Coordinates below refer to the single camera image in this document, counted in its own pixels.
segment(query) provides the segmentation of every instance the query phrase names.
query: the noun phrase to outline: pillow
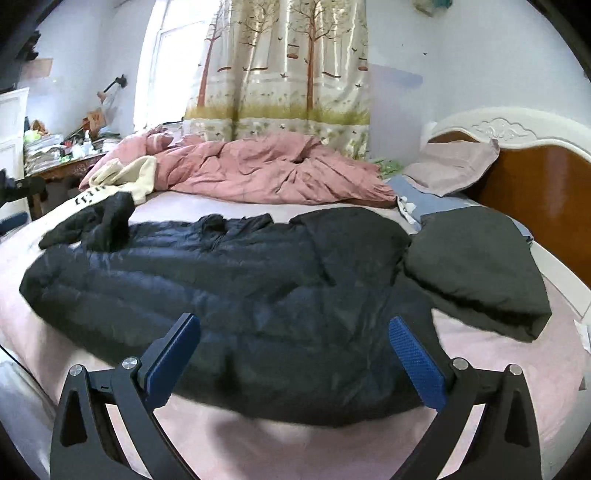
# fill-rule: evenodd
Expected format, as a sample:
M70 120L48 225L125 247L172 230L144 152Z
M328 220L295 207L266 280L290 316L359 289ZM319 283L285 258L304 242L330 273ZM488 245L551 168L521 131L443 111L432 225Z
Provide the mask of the pillow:
M407 200L403 202L405 204L407 212L414 218L418 223L413 224L417 230L421 229L421 217L423 215L429 215L430 213L436 212L448 212L458 208L481 206L480 203L469 199L461 193L447 197L438 197L430 193L419 192L414 188L404 175L396 175L386 182L392 187L392 190L398 197L406 197ZM517 220L511 218L515 226L521 232L528 243L534 240L533 234L527 229L525 225L519 223Z
M476 183L499 158L499 142L429 143L421 150L419 161L402 172L422 192L443 197Z
M149 135L146 139L146 152L148 155L156 155L166 149L173 141L174 135L171 132L162 132Z

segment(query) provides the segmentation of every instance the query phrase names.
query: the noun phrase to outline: blue gripper pad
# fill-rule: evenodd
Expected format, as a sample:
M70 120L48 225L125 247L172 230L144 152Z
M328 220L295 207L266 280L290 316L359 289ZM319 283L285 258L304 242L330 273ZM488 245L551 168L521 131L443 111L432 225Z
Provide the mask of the blue gripper pad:
M447 401L445 379L401 317L390 320L390 345L402 362L423 403L441 411Z
M197 317L184 314L164 338L155 340L142 356L138 378L146 393L147 410L163 407L201 339Z

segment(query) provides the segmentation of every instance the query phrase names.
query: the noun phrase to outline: blue pillow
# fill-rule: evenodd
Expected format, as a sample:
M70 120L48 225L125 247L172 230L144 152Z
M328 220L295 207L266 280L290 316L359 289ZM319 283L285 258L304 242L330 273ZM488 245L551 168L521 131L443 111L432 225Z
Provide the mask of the blue pillow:
M464 207L481 206L480 203L469 199L461 193L455 193L445 197L438 197L437 195L433 195L431 193L420 192L415 187L410 185L403 175L396 175L395 177L389 179L386 183L392 187L392 190L394 193L396 193L396 195L399 197L406 197L408 202L416 205L416 208L410 212L410 216L418 222L416 226L418 230L421 229L421 217L423 215L436 212L448 212L449 210L455 210ZM532 243L532 241L534 241L534 236L525 227L525 225L519 223L513 218L511 218L511 220L513 220L513 223L519 229L521 235L526 238L528 243Z

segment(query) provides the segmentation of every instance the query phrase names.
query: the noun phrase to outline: window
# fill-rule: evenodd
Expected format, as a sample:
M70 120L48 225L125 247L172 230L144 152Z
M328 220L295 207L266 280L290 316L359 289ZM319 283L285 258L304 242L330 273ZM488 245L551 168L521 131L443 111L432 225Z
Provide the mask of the window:
M181 120L218 7L212 0L156 1L139 61L136 130Z

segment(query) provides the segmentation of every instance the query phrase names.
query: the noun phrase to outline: white cabinet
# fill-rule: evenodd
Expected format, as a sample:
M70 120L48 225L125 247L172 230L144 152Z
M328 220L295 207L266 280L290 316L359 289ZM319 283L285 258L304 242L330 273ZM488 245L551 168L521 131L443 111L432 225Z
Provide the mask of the white cabinet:
M0 170L6 169L9 177L24 176L22 139L24 136L25 109L28 88L0 95ZM0 208L0 220L18 212L29 212L26 199L7 203Z

